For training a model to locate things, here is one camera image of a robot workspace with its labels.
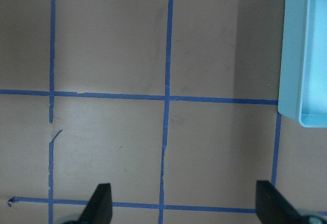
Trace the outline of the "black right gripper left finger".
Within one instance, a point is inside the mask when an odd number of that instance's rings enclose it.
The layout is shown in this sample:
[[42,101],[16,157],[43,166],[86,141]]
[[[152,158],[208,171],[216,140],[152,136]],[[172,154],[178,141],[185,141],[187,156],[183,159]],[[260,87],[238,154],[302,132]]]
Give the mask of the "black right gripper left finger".
[[78,219],[78,223],[103,223],[112,220],[112,195],[110,183],[99,184]]

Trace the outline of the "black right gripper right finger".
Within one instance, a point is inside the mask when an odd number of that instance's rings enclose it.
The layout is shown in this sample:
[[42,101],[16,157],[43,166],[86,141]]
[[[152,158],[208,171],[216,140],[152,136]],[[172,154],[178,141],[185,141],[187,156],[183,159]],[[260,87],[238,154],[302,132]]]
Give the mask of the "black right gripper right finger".
[[261,223],[308,223],[299,212],[266,180],[258,180],[255,188],[255,212]]

